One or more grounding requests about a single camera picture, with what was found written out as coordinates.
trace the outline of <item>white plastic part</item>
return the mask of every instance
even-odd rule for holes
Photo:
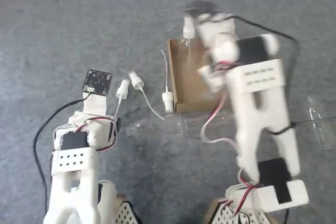
[[[239,59],[239,47],[235,41],[225,41],[211,49],[211,58],[214,63],[222,60],[235,62]]]
[[[290,202],[279,204],[274,186],[266,186],[253,189],[242,206],[242,212],[262,211],[273,212],[291,207],[306,205],[309,202],[306,187],[303,181],[296,179],[287,182],[287,187],[291,197]],[[225,192],[225,197],[233,200],[232,207],[236,208],[240,203],[246,188],[229,188]]]
[[[210,65],[202,66],[197,70],[203,81],[207,84],[212,93],[216,93],[222,89],[225,84],[224,76],[213,76]]]
[[[135,71],[130,72],[129,77],[135,90],[140,90],[143,88],[144,83]]]
[[[173,113],[173,93],[172,92],[164,92],[162,93],[162,101],[164,102],[164,108],[166,113]]]
[[[267,128],[278,132],[290,125],[283,75],[279,59],[236,67],[226,75],[237,125],[238,165],[255,182],[260,176],[256,151],[261,131]],[[260,93],[259,109],[256,108],[253,92]],[[284,158],[291,176],[295,177],[300,172],[300,164],[294,129],[273,137],[279,155]]]
[[[117,93],[116,93],[116,97],[119,99],[126,99],[127,98],[127,94],[128,94],[128,86],[130,84],[130,81],[128,79],[124,79],[120,86],[117,89]]]
[[[189,15],[184,16],[183,38],[193,39],[195,37],[195,27],[193,18]]]
[[[101,224],[115,224],[114,219],[117,213],[117,190],[114,184],[109,180],[100,180],[98,184],[102,185],[101,198],[98,203]]]
[[[268,55],[275,55],[280,49],[280,43],[277,37],[273,34],[262,34],[260,36],[264,41]]]
[[[86,114],[82,111],[76,111],[70,118],[69,123],[80,126],[85,123],[89,118],[95,118],[97,115]],[[114,116],[106,115],[106,118],[116,122],[117,118]],[[111,122],[108,120],[94,120],[87,121],[87,125],[83,127],[82,131],[88,132],[88,143],[90,147],[101,149],[109,146],[114,141],[114,134],[110,136]],[[54,140],[55,150],[60,150],[60,143],[62,142],[63,135],[71,129],[59,129],[56,131],[56,138]]]
[[[121,204],[115,218],[116,224],[138,224],[133,209],[127,201]]]
[[[44,224],[66,223],[73,211],[78,213],[81,223],[101,223],[97,168],[98,159],[93,148],[54,152],[50,203]],[[80,181],[77,190],[71,190],[73,180]]]
[[[83,98],[87,97],[89,93],[83,92]],[[97,94],[91,94],[86,100],[84,100],[83,112],[93,115],[106,115],[106,97]]]
[[[202,22],[203,15],[200,15],[197,20]],[[202,22],[197,24],[196,28],[199,31],[200,37],[205,45],[205,47],[213,49],[215,48],[216,37],[220,36],[224,38],[222,35],[227,35],[227,40],[233,40],[235,38],[235,23],[234,19],[228,19],[224,21],[219,21],[219,18],[225,18],[231,16],[231,14],[219,13],[213,17],[213,20],[217,20],[216,22]]]

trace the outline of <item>black cable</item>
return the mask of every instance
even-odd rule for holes
[[[321,122],[327,122],[327,121],[334,121],[336,120],[336,116],[333,116],[331,118],[321,118],[321,119],[316,119],[316,120],[304,120],[304,121],[298,121],[298,122],[290,122],[290,125],[283,128],[280,131],[273,132],[273,131],[268,131],[270,134],[274,136],[281,135],[282,133],[288,131],[289,129],[295,128],[299,124],[305,124],[305,123],[321,123]]]
[[[284,222],[283,224],[287,224],[288,217],[289,217],[289,208],[287,208],[287,210],[286,210],[285,219],[283,221]]]
[[[250,224],[250,223],[251,223],[250,216],[249,216],[247,213],[245,213],[245,212],[242,212],[242,211],[239,211],[239,212],[247,217],[247,219],[248,219],[248,224]]]
[[[287,69],[287,73],[286,73],[286,86],[285,86],[285,94],[286,94],[286,98],[287,98],[287,102],[289,101],[289,92],[290,92],[290,84],[291,84],[291,81],[292,81],[292,76],[293,76],[293,72],[294,72],[294,68],[296,66],[296,63],[297,63],[297,58],[298,56],[301,54],[301,46],[300,46],[300,42],[295,39],[294,37],[288,35],[288,34],[285,34],[285,33],[282,33],[280,31],[276,31],[274,29],[271,29],[271,28],[268,28],[266,26],[263,26],[261,24],[258,24],[258,23],[255,23],[255,22],[252,22],[252,21],[249,21],[243,17],[240,17],[238,15],[231,15],[229,17],[226,17],[224,18],[223,20],[228,20],[228,19],[237,19],[237,20],[240,20],[244,23],[247,23],[251,26],[255,26],[255,27],[258,27],[262,30],[265,30],[265,31],[268,31],[272,34],[276,34],[276,35],[279,35],[283,38],[286,38],[286,39],[289,39],[292,41],[293,43],[293,47],[294,47],[294,50],[293,50],[293,53],[292,53],[292,56],[290,58],[290,61],[289,61],[289,65],[288,65],[288,69]]]
[[[43,173],[43,170],[42,170],[42,167],[41,167],[41,163],[38,159],[38,156],[37,156],[37,150],[36,150],[36,146],[37,146],[37,140],[38,140],[38,137],[40,136],[42,130],[47,126],[47,124],[62,110],[64,110],[65,108],[69,107],[69,106],[72,106],[72,105],[75,105],[79,102],[83,102],[85,101],[89,96],[91,95],[91,93],[89,93],[89,95],[83,99],[79,99],[79,100],[76,100],[76,101],[72,101],[72,102],[69,102],[65,105],[63,105],[62,107],[60,107],[59,109],[57,109],[52,115],[51,117],[48,118],[47,121],[44,122],[44,124],[42,124],[42,126],[38,129],[35,137],[34,137],[34,142],[33,142],[33,153],[34,153],[34,160],[35,160],[35,163],[36,163],[36,166],[37,166],[37,169],[38,169],[38,172],[40,173],[40,177],[41,177],[41,180],[42,180],[42,184],[43,184],[43,187],[44,187],[44,214],[47,213],[47,208],[48,208],[48,188],[47,188],[47,183],[46,183],[46,178],[45,178],[45,175]]]

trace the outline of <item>white wire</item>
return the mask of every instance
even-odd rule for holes
[[[165,69],[165,77],[166,77],[166,92],[168,92],[168,61],[167,61],[167,57],[166,57],[166,54],[164,53],[164,51],[162,50],[161,48],[161,53],[162,53],[162,56],[164,58],[164,63],[166,65],[166,69]]]
[[[119,98],[119,102],[118,102],[118,106],[117,106],[117,109],[116,109],[116,112],[114,114],[115,117],[117,117],[117,114],[118,114],[118,111],[119,111],[119,107],[120,107],[120,104],[121,104],[121,98]]]
[[[230,145],[232,145],[232,147],[236,150],[236,152],[239,154],[240,151],[239,151],[239,147],[237,145],[237,143],[235,141],[233,141],[231,138],[228,138],[228,137],[221,137],[221,138],[218,138],[218,139],[215,139],[215,140],[211,140],[211,139],[208,139],[205,135],[205,129],[207,127],[207,125],[212,121],[212,119],[217,115],[217,113],[221,110],[221,108],[223,107],[224,103],[225,103],[225,100],[226,100],[226,97],[227,97],[227,92],[226,91],[223,91],[223,94],[222,94],[222,97],[220,99],[220,102],[219,102],[219,105],[218,107],[216,108],[216,110],[214,111],[214,113],[210,116],[210,118],[205,122],[205,124],[203,125],[202,129],[201,129],[201,139],[203,142],[205,143],[208,143],[208,144],[214,144],[214,143],[217,143],[217,142],[220,142],[220,141],[225,141],[227,143],[229,143]]]
[[[145,94],[145,92],[143,91],[142,88],[140,89],[140,91],[142,92],[143,96],[145,97],[146,103],[147,103],[148,107],[151,109],[151,111],[153,111],[153,113],[154,113],[158,118],[160,118],[160,119],[163,120],[163,121],[166,121],[165,118],[163,118],[162,116],[160,116],[160,115],[159,115],[159,114],[152,108],[152,106],[150,105],[150,103],[149,103],[149,101],[148,101],[148,99],[147,99],[147,96],[146,96],[146,94]]]
[[[57,130],[68,127],[68,126],[74,126],[75,128],[77,128],[77,125],[75,125],[74,123],[66,123],[64,125],[58,126],[56,129],[54,129],[54,132],[52,134],[53,139],[55,140],[55,138],[56,138],[56,131]]]

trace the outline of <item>cardboard box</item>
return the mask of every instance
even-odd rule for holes
[[[168,40],[170,76],[176,112],[213,110],[220,94],[212,94],[197,70],[207,64],[203,56],[205,48],[201,40],[196,41],[192,59],[183,50],[180,40]]]

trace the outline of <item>perforated plate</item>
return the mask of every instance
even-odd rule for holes
[[[217,210],[211,224],[270,224],[263,212],[241,211],[234,218],[233,210],[230,207],[223,209],[225,203],[222,203]]]
[[[138,224],[130,203],[126,201],[121,204],[115,218],[115,224]]]

